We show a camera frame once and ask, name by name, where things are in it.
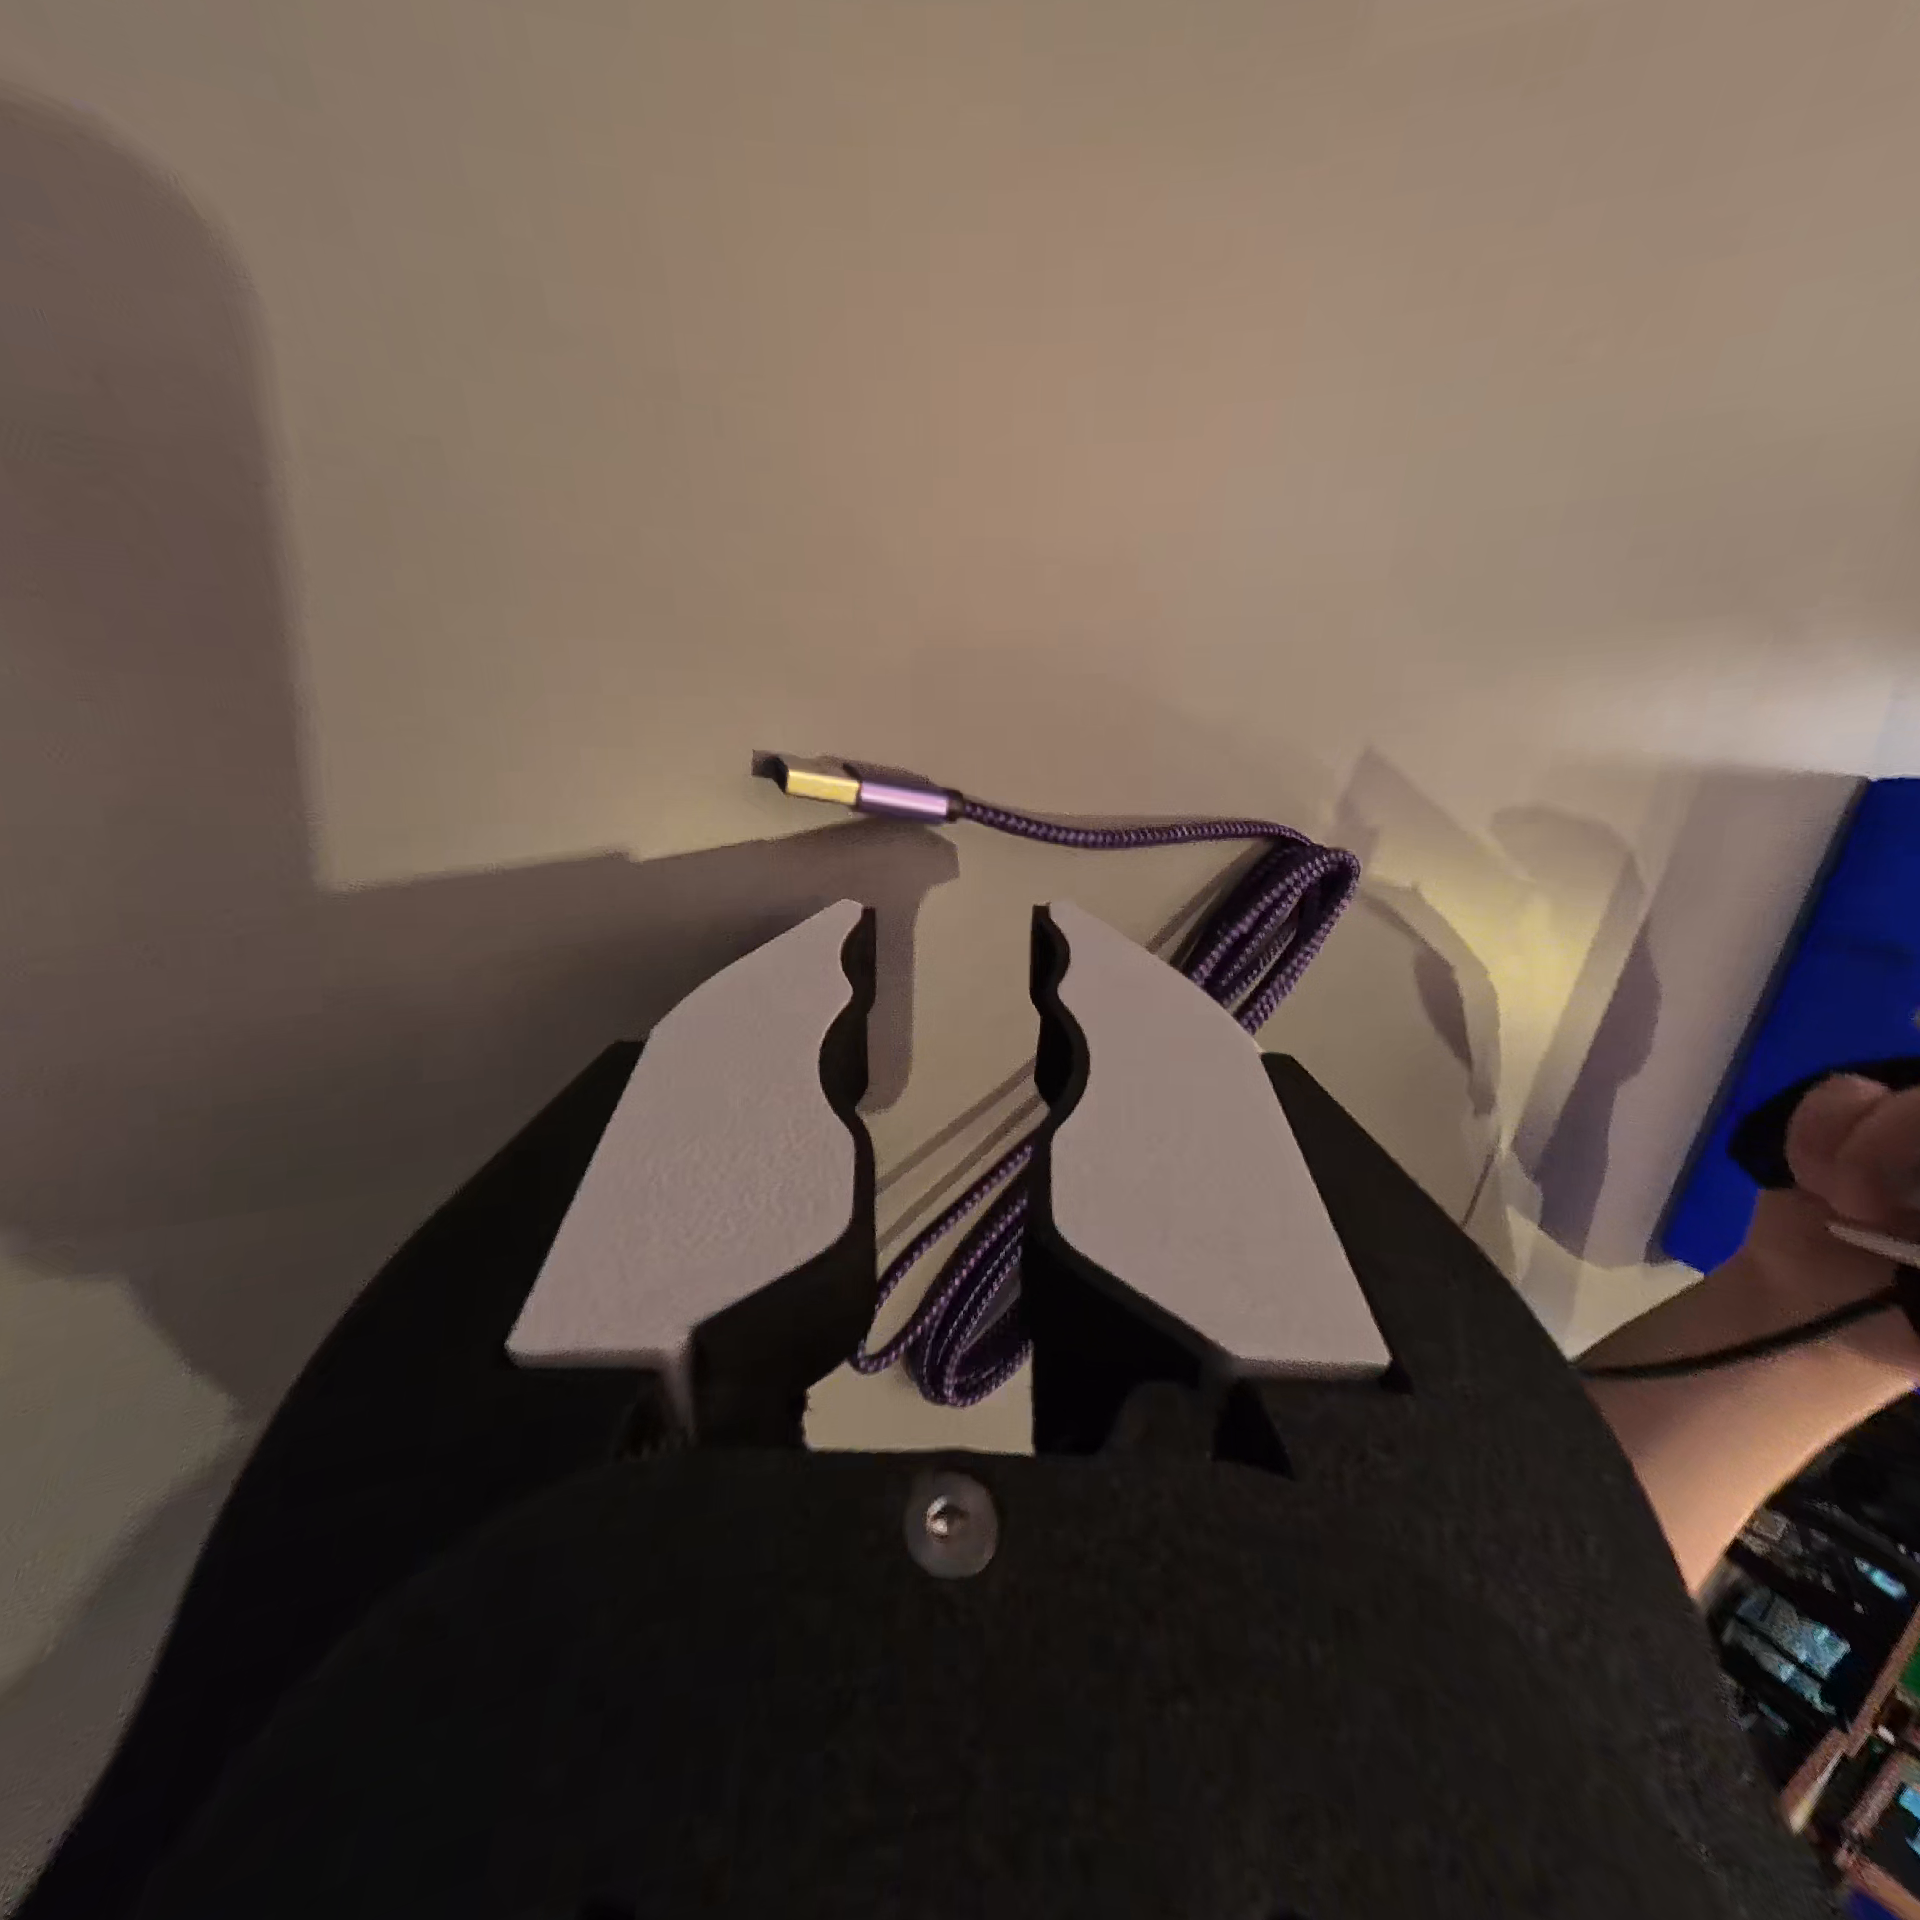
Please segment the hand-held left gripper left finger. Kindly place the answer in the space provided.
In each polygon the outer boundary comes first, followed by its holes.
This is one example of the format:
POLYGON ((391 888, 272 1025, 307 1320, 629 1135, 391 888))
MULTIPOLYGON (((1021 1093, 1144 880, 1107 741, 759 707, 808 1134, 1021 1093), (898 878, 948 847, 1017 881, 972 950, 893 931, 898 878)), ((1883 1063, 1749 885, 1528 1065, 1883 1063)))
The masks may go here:
POLYGON ((537 1271, 522 1366, 689 1373, 698 1328, 855 1222, 858 1145, 825 1086, 835 1018, 866 1037, 836 901, 708 975, 640 1046, 537 1271))

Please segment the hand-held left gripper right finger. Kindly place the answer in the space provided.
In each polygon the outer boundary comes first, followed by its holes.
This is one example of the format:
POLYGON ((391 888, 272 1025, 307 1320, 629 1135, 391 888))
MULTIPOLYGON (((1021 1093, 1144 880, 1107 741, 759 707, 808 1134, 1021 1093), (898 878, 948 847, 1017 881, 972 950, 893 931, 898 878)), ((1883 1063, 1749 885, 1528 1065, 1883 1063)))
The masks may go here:
POLYGON ((1240 1378, 1380 1378, 1388 1343, 1250 1032, 1082 905, 1035 911, 1039 1233, 1240 1378))

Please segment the blue plastic bin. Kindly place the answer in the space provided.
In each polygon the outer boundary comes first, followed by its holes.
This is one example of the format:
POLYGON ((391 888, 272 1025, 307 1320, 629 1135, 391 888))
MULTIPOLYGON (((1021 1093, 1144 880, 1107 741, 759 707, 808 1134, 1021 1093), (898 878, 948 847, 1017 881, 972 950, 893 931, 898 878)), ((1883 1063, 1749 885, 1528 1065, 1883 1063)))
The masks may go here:
POLYGON ((1852 805, 1671 1192, 1660 1253, 1703 1273, 1721 1263, 1763 1192, 1729 1154, 1739 1117, 1805 1074, 1876 1058, 1917 1058, 1913 777, 1873 782, 1852 805))

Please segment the person's right forearm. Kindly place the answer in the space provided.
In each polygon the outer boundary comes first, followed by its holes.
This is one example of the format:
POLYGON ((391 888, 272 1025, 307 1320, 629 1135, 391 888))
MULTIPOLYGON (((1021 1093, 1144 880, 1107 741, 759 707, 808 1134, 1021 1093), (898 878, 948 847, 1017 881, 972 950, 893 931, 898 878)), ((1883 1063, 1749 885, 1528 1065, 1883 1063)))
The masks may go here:
POLYGON ((1706 1279, 1589 1349, 1579 1369, 1700 1595, 1764 1498, 1915 1387, 1899 1288, 1911 1241, 1755 1222, 1706 1279))

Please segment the person's right hand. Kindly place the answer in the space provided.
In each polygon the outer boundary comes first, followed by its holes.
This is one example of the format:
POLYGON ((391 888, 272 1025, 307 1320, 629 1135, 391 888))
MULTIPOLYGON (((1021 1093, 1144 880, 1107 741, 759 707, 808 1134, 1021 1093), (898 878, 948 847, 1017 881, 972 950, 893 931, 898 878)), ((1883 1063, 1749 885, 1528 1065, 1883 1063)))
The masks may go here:
POLYGON ((1917 1087, 1828 1074, 1793 1109, 1785 1154, 1795 1185, 1836 1217, 1915 1238, 1917 1087))

